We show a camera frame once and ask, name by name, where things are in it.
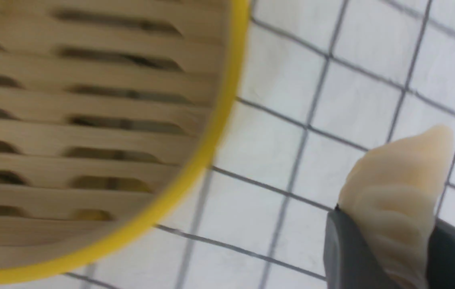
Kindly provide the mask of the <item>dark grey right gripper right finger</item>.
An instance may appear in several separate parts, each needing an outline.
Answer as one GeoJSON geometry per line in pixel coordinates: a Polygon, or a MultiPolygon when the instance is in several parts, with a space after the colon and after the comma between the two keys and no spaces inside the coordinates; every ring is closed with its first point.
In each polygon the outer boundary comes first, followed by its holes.
{"type": "Polygon", "coordinates": [[[455,227],[442,220],[429,240],[426,275],[431,289],[455,289],[455,227]]]}

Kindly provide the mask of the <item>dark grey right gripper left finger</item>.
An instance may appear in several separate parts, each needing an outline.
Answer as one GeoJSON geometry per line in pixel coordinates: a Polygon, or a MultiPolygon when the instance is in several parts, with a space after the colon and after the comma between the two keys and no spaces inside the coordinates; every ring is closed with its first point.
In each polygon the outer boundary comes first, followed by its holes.
{"type": "Polygon", "coordinates": [[[356,223],[338,206],[328,213],[323,264],[328,289],[395,289],[356,223]]]}

